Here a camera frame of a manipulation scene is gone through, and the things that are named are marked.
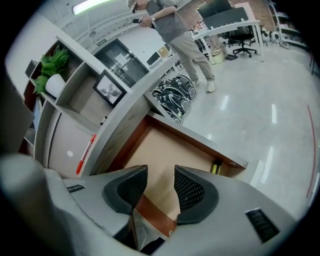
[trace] khaki pants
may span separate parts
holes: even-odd
[[[168,43],[173,52],[177,53],[191,80],[198,79],[197,71],[192,63],[194,60],[200,67],[207,80],[214,80],[215,76],[210,68],[209,61],[199,50],[192,39],[190,32],[186,31]]]

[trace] vent slot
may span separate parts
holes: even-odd
[[[262,243],[275,237],[279,230],[261,209],[253,209],[245,212]]]
[[[83,190],[86,187],[84,185],[78,184],[78,185],[74,185],[74,186],[69,186],[66,189],[69,191],[69,193],[73,193],[79,190]]]

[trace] sign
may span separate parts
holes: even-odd
[[[102,41],[98,42],[96,45],[97,45],[97,46],[101,46],[101,45],[103,45],[106,41],[107,41],[107,39],[103,39]]]

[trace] picture frame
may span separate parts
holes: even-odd
[[[113,108],[127,93],[107,70],[101,73],[93,89]]]

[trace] glass door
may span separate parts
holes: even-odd
[[[94,56],[129,88],[149,72],[118,39],[107,44]]]

